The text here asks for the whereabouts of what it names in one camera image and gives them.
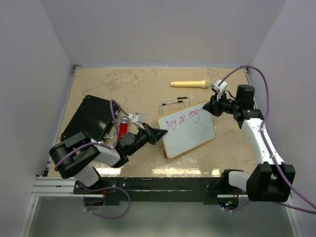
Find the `yellow framed whiteboard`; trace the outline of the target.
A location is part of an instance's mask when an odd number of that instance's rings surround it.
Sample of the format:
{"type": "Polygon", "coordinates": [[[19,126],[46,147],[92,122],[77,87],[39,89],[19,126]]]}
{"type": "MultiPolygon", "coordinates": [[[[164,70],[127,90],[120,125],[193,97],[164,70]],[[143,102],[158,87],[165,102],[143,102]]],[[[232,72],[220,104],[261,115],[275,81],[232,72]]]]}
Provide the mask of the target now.
{"type": "Polygon", "coordinates": [[[197,110],[207,102],[190,105],[158,118],[160,129],[166,129],[162,142],[167,158],[175,158],[215,138],[211,114],[197,110]]]}

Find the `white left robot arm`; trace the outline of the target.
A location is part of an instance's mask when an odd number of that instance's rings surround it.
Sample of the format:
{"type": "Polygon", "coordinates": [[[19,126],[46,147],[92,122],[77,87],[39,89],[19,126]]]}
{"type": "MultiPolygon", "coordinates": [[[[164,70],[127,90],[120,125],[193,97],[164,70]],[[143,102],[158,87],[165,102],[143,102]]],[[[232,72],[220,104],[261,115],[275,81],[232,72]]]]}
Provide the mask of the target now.
{"type": "Polygon", "coordinates": [[[156,144],[168,132],[166,129],[152,128],[147,123],[142,125],[137,134],[123,134],[114,148],[95,141],[85,132],[77,133],[49,150],[55,164],[54,170],[63,179],[73,177],[80,181],[92,194],[100,192],[101,177],[96,169],[89,166],[93,160],[113,168],[121,167],[128,162],[129,156],[147,143],[156,144]]]}

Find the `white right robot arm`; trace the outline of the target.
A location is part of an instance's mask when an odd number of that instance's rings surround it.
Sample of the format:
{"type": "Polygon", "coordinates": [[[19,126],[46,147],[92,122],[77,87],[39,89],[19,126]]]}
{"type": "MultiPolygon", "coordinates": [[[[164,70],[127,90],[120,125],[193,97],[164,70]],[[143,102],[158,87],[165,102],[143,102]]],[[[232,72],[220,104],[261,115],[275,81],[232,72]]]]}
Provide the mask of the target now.
{"type": "Polygon", "coordinates": [[[227,84],[215,81],[211,89],[214,95],[203,109],[219,117],[222,113],[233,115],[239,128],[246,135],[257,166],[251,174],[242,170],[226,169],[221,174],[220,189],[231,194],[237,188],[246,191],[251,201],[286,202],[290,195],[289,185],[295,177],[294,166],[285,164],[275,150],[265,126],[264,116],[254,107],[254,87],[239,85],[234,98],[227,98],[227,84]]]}

